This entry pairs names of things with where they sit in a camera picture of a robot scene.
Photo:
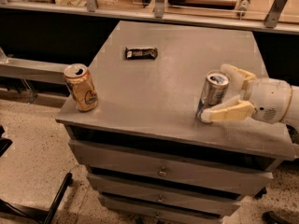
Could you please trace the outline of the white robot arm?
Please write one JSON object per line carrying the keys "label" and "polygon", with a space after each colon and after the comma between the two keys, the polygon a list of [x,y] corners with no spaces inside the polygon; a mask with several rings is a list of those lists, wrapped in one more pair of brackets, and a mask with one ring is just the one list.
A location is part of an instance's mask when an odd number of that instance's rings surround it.
{"label": "white robot arm", "polygon": [[196,116],[205,123],[246,118],[299,128],[299,87],[224,63],[210,71]]}

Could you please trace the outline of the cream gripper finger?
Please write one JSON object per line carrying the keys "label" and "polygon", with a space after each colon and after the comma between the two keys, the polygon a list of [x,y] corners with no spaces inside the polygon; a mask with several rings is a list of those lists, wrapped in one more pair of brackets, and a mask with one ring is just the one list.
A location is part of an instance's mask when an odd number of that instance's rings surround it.
{"label": "cream gripper finger", "polygon": [[232,89],[235,91],[245,90],[251,81],[257,79],[253,73],[227,63],[221,66],[221,71],[230,78]]}
{"label": "cream gripper finger", "polygon": [[205,109],[200,119],[203,122],[240,121],[251,117],[255,112],[254,105],[249,101],[235,100],[232,105],[226,103]]}

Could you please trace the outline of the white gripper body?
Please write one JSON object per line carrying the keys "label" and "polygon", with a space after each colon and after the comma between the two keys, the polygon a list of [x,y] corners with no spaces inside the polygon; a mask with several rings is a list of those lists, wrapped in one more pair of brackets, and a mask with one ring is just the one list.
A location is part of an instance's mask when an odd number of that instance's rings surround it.
{"label": "white gripper body", "polygon": [[266,123],[281,122],[292,98],[292,86],[269,77],[250,81],[244,99],[252,103],[252,118]]}

